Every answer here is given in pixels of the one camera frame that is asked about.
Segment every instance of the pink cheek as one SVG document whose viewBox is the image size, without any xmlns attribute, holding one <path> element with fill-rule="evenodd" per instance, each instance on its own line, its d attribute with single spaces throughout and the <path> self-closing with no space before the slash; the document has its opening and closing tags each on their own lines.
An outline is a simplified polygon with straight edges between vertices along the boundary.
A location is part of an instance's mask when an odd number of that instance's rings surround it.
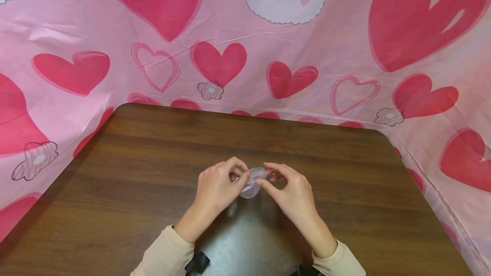
<svg viewBox="0 0 491 276">
<path fill-rule="evenodd" d="M 300 0 L 300 3 L 305 7 L 310 0 Z"/>
</svg>

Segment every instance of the beige sleeve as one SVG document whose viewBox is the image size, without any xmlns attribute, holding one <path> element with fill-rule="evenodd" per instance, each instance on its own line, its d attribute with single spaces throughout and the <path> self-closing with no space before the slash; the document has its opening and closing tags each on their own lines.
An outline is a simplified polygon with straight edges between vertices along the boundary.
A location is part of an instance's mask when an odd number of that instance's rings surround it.
<svg viewBox="0 0 491 276">
<path fill-rule="evenodd" d="M 167 226 L 130 276 L 184 276 L 184 267 L 193 254 L 194 244 L 187 243 L 172 226 Z"/>
<path fill-rule="evenodd" d="M 327 276 L 365 276 L 365 270 L 363 270 L 351 250 L 340 241 L 337 242 L 338 247 L 335 253 L 326 259 L 320 259 L 312 251 L 313 267 Z"/>
</svg>

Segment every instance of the transparent plastic item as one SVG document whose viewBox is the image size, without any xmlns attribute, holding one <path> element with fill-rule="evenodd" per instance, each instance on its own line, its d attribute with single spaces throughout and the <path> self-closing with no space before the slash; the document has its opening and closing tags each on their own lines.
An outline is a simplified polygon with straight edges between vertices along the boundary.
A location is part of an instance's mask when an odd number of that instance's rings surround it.
<svg viewBox="0 0 491 276">
<path fill-rule="evenodd" d="M 268 176 L 268 173 L 262 167 L 254 167 L 250 171 L 249 181 L 242 189 L 242 192 L 240 192 L 240 196 L 246 199 L 253 198 L 259 193 L 261 186 L 256 184 L 256 180 L 266 179 L 266 176 Z"/>
</svg>

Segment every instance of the wooden table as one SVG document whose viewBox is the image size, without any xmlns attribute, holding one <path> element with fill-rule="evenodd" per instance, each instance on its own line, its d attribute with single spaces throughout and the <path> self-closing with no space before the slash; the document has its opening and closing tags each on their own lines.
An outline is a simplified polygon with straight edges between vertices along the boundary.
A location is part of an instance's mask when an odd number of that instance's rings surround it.
<svg viewBox="0 0 491 276">
<path fill-rule="evenodd" d="M 380 133 L 128 104 L 0 244 L 2 276 L 126 276 L 231 156 L 286 163 L 368 275 L 472 275 Z M 198 242 L 204 276 L 287 276 L 310 248 L 266 193 L 239 199 Z"/>
</svg>

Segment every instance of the white flower print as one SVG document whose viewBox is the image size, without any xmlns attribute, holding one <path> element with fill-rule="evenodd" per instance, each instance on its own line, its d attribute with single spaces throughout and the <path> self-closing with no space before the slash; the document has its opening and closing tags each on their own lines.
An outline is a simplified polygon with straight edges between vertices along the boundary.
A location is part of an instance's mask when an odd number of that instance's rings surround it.
<svg viewBox="0 0 491 276">
<path fill-rule="evenodd" d="M 32 180 L 42 169 L 58 157 L 58 145 L 54 142 L 27 143 L 24 148 L 26 159 L 12 172 L 13 180 Z"/>
<path fill-rule="evenodd" d="M 198 91 L 206 101 L 210 99 L 222 99 L 224 89 L 216 81 L 198 84 Z"/>
<path fill-rule="evenodd" d="M 375 118 L 375 124 L 386 124 L 394 127 L 396 124 L 400 124 L 404 121 L 404 109 L 402 108 L 383 108 L 377 112 L 377 118 Z"/>
</svg>

